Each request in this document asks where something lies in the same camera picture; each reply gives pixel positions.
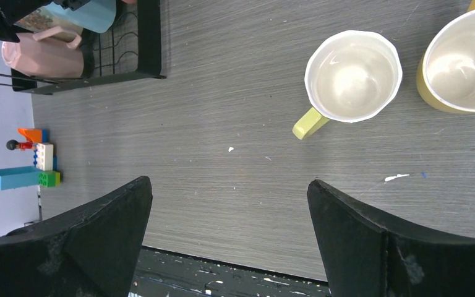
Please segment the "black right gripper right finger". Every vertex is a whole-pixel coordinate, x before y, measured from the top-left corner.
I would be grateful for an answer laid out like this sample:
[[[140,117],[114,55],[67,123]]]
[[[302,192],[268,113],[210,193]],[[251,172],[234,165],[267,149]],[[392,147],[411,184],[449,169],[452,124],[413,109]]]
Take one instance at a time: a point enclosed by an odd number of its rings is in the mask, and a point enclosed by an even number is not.
[[[475,238],[407,221],[321,180],[307,201],[332,296],[475,296]]]

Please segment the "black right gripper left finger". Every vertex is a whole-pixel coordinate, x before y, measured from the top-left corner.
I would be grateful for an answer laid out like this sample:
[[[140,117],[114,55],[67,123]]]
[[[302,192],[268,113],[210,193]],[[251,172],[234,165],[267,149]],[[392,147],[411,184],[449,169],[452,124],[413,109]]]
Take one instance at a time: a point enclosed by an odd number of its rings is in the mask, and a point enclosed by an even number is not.
[[[151,207],[141,176],[0,236],[0,296],[127,296]]]

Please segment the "light blue cup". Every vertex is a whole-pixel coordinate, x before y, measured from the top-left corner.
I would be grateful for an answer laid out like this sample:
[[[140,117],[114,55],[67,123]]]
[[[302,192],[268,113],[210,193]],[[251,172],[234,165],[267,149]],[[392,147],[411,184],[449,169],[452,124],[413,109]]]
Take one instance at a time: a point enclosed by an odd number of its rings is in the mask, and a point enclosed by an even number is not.
[[[96,33],[106,32],[114,23],[117,14],[115,0],[89,1],[75,11],[63,9],[54,2],[45,6],[56,17]]]

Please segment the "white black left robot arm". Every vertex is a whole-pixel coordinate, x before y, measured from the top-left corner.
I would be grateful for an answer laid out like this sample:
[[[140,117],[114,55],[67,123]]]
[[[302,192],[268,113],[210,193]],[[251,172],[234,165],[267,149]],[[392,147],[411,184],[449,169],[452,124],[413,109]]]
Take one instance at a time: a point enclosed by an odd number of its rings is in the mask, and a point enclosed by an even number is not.
[[[17,43],[15,23],[42,6],[55,3],[73,11],[88,3],[86,0],[0,0],[0,40]]]

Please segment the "yellow mug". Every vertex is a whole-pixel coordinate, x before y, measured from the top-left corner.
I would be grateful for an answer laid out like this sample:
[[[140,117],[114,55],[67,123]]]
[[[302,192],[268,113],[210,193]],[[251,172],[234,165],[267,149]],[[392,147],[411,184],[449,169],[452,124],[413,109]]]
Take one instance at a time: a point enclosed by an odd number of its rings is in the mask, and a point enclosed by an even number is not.
[[[420,97],[447,113],[475,113],[475,1],[432,39],[416,73]]]

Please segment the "light green mug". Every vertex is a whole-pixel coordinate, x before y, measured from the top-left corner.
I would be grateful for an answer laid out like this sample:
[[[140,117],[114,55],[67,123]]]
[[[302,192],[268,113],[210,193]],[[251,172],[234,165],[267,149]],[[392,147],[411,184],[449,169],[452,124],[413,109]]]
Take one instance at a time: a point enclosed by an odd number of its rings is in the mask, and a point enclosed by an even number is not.
[[[304,85],[312,107],[292,132],[303,140],[331,120],[371,119],[395,99],[402,80],[398,51],[388,39],[360,30],[337,33],[307,62]]]

